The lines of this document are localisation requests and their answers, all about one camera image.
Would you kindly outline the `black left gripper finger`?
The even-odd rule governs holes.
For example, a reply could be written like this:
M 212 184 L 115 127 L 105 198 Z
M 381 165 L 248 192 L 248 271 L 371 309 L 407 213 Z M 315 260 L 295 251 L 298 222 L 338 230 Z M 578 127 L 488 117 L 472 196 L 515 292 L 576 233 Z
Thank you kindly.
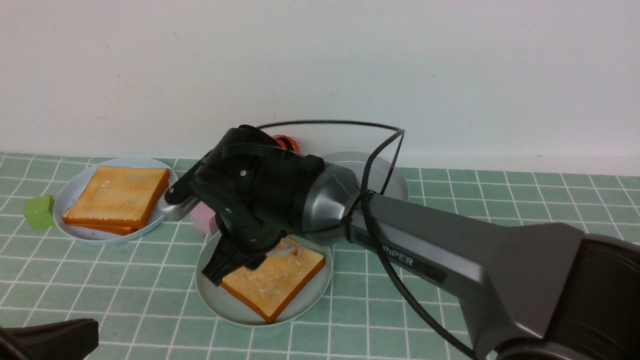
M 99 346 L 99 322 L 80 318 L 0 328 L 2 360 L 84 360 Z

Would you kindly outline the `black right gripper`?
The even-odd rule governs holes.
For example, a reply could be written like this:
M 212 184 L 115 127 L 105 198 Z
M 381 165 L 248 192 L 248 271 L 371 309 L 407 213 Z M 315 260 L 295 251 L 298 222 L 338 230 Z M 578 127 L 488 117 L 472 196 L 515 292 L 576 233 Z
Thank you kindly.
M 219 286 L 240 268 L 256 271 L 276 243 L 302 230 L 307 196 L 325 168 L 322 158 L 286 150 L 254 126 L 228 130 L 189 182 L 226 234 L 201 274 Z

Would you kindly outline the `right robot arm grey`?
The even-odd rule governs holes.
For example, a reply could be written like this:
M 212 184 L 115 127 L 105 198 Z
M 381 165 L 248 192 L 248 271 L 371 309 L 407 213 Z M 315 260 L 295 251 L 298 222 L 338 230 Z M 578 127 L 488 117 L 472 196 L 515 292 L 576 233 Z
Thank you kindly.
M 349 168 L 230 129 L 183 177 L 221 237 L 202 273 L 260 267 L 286 235 L 376 253 L 414 311 L 471 359 L 637 360 L 639 246 L 565 223 L 508 227 L 384 196 Z

